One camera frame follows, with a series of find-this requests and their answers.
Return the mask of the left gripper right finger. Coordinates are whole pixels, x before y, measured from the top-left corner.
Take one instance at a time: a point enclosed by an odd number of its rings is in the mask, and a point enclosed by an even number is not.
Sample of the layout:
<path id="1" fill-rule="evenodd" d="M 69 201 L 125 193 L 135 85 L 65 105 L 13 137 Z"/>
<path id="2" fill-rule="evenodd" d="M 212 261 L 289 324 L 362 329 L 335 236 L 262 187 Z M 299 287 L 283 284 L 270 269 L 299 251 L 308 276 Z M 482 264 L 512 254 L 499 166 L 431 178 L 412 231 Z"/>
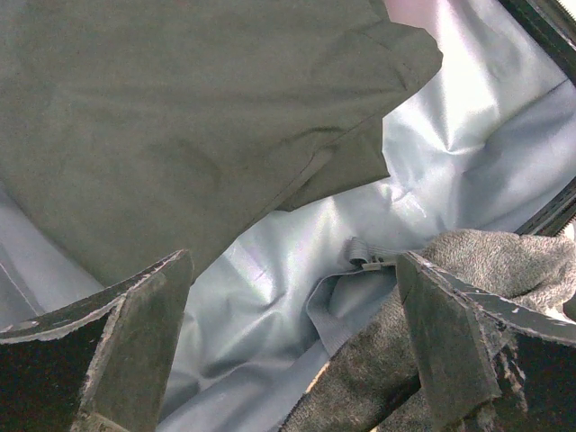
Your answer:
<path id="1" fill-rule="evenodd" d="M 413 253 L 400 299 L 436 431 L 573 431 L 575 326 Z"/>

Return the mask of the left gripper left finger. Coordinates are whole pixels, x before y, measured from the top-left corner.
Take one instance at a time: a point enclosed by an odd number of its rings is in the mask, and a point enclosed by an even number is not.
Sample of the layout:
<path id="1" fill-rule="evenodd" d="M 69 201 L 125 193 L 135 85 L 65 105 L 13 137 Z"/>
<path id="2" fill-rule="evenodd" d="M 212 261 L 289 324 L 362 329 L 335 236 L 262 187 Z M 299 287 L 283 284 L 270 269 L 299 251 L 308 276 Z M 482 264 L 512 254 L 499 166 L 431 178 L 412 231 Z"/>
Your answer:
<path id="1" fill-rule="evenodd" d="M 1 331 L 3 431 L 153 431 L 194 264 L 179 250 Z"/>

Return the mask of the black garment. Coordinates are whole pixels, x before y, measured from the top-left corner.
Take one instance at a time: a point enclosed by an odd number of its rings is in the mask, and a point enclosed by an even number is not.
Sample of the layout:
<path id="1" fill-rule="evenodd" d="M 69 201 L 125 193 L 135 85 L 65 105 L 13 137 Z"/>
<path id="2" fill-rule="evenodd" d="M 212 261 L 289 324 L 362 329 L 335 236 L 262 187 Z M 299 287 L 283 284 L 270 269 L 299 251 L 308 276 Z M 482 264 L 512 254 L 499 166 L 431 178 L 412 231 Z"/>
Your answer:
<path id="1" fill-rule="evenodd" d="M 383 179 L 440 69 L 379 1 L 4 1 L 1 180 L 99 282 L 204 270 L 275 210 Z"/>

